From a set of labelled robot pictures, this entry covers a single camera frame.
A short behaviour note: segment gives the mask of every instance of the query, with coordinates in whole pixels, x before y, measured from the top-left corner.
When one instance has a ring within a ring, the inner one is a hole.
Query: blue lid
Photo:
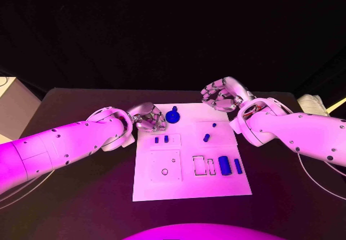
[[[177,123],[180,120],[180,115],[179,115],[179,112],[177,112],[177,107],[173,106],[173,109],[172,111],[169,111],[166,113],[166,121],[170,123],[170,124],[174,124]]]

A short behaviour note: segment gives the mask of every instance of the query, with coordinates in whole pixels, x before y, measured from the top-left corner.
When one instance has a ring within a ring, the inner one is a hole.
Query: robotic hand
[[[215,81],[200,93],[202,102],[215,110],[232,112],[239,107],[229,125],[252,145],[259,147],[278,138],[294,152],[346,166],[346,120],[293,113],[274,98],[257,98],[232,77]]]
[[[0,194],[99,149],[111,151],[130,145],[134,142],[134,123],[146,132],[166,129],[164,116],[151,102],[127,111],[105,107],[86,121],[0,144]]]

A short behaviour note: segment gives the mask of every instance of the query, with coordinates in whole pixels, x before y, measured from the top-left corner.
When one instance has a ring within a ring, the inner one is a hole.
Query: white acrylic plate
[[[251,195],[226,113],[215,111],[203,103],[156,106],[164,115],[176,106],[180,120],[174,124],[167,123],[164,132],[138,131],[133,201]],[[210,138],[203,142],[206,133]],[[164,135],[169,136],[169,143],[164,143]],[[193,156],[203,156],[206,175],[195,173]],[[228,157],[231,165],[232,174],[226,176],[221,172],[221,156]],[[234,159],[239,159],[242,174],[236,172]]]

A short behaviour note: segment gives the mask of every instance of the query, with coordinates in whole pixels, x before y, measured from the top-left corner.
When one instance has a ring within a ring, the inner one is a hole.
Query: small blue block
[[[203,141],[205,141],[205,142],[208,142],[208,140],[209,140],[209,137],[210,137],[210,135],[209,135],[209,134],[206,134],[206,135],[205,135],[205,137],[203,137]]]
[[[221,156],[218,158],[219,168],[221,168],[221,174],[223,176],[231,175],[231,166],[229,166],[229,158],[226,156]]]
[[[239,163],[239,159],[238,158],[234,160],[234,163],[235,163],[238,174],[242,174],[244,171],[242,171],[242,167],[241,167],[241,163]]]

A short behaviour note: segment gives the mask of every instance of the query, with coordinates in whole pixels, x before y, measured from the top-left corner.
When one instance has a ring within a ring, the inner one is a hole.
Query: blue object
[[[231,166],[229,166],[229,159],[226,156],[221,156],[218,158],[218,163],[219,163],[219,168],[221,168],[221,174],[223,176],[231,175],[232,171],[231,171]]]
[[[242,174],[244,171],[242,171],[242,167],[241,167],[241,163],[239,163],[239,159],[238,158],[234,160],[234,163],[235,163],[238,174]]]
[[[209,137],[210,137],[210,135],[209,135],[209,134],[206,134],[206,135],[205,135],[205,137],[203,137],[203,141],[205,141],[205,142],[208,142],[208,140],[209,140]]]
[[[180,120],[180,114],[177,112],[177,106],[173,106],[173,109],[172,111],[169,111],[166,113],[166,121],[170,123],[170,124],[174,124],[177,123]]]

